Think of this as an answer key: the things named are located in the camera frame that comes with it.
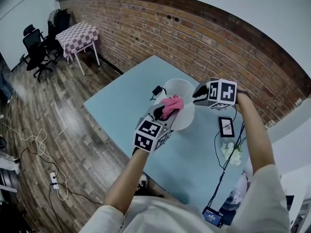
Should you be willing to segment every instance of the white shirt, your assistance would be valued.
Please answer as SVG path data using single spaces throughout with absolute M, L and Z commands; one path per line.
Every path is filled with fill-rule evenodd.
M 135 196 L 125 217 L 112 206 L 100 207 L 80 233 L 284 233 L 290 232 L 286 198 L 275 165 L 258 170 L 231 226 L 222 230 L 187 206 Z

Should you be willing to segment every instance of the white sleeve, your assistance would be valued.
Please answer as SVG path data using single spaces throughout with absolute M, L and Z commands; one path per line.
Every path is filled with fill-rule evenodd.
M 289 212 L 276 165 L 259 169 L 227 232 L 290 232 Z
M 80 233 L 118 233 L 123 222 L 124 215 L 121 211 L 104 205 L 97 209 Z

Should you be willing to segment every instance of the brick wall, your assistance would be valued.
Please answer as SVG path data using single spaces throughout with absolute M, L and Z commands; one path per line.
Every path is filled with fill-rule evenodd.
M 60 0 L 76 22 L 100 29 L 98 52 L 123 72 L 157 55 L 198 81 L 225 78 L 247 89 L 265 123 L 310 94 L 311 80 L 273 40 L 195 0 Z

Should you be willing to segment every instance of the white cable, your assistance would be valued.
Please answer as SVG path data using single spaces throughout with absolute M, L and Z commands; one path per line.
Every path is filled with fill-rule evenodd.
M 65 176 L 67 195 L 66 195 L 66 197 L 65 197 L 64 199 L 62 199 L 62 198 L 59 196 L 59 194 L 58 194 L 58 189 L 57 189 L 57 196 L 58 196 L 58 198 L 59 198 L 60 200 L 62 200 L 62 201 L 64 201 L 66 198 L 68 198 L 69 192 L 68 192 L 68 188 L 67 188 L 67 177 L 66 177 L 66 175 L 64 174 L 63 170 L 58 166 L 58 164 L 55 162 L 55 160 L 54 160 L 52 157 L 48 156 L 48 155 L 45 153 L 45 150 L 46 150 L 47 147 L 44 145 L 43 142 L 48 138 L 48 134 L 47 134 L 47 132 L 45 131 L 45 129 L 41 129 L 41 130 L 39 131 L 38 136 L 31 135 L 31 136 L 29 136 L 27 139 L 23 139 L 23 138 L 20 136 L 20 134 L 19 134 L 16 130 L 13 130 L 10 126 L 8 126 L 8 125 L 6 125 L 4 122 L 2 122 L 2 119 L 1 119 L 1 123 L 2 123 L 3 125 L 5 125 L 6 127 L 8 127 L 10 130 L 16 132 L 16 133 L 18 134 L 19 138 L 20 138 L 21 140 L 23 140 L 23 141 L 27 141 L 28 139 L 30 139 L 30 138 L 32 138 L 32 137 L 35 138 L 35 142 L 36 142 L 36 145 L 37 145 L 37 153 L 38 153 L 38 155 L 41 156 L 41 155 L 44 154 L 46 157 L 50 158 L 50 159 L 55 163 L 55 165 L 58 167 L 58 169 L 59 169 L 59 170 L 63 173 L 63 175 Z M 45 133 L 45 135 L 46 135 L 45 138 L 43 139 L 43 141 L 39 141 L 39 136 L 40 136 L 41 131 L 44 131 L 44 133 Z

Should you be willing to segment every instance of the black strap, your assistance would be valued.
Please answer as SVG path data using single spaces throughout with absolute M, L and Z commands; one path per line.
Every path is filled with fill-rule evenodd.
M 246 96 L 248 96 L 250 99 L 252 99 L 247 91 L 242 91 L 242 90 L 237 89 L 237 94 L 238 93 L 244 93 Z
M 134 148 L 134 151 L 133 151 L 133 153 L 132 153 L 132 156 L 135 154 L 136 150 L 138 150 L 138 149 L 139 149 L 138 147 L 135 147 L 135 148 Z

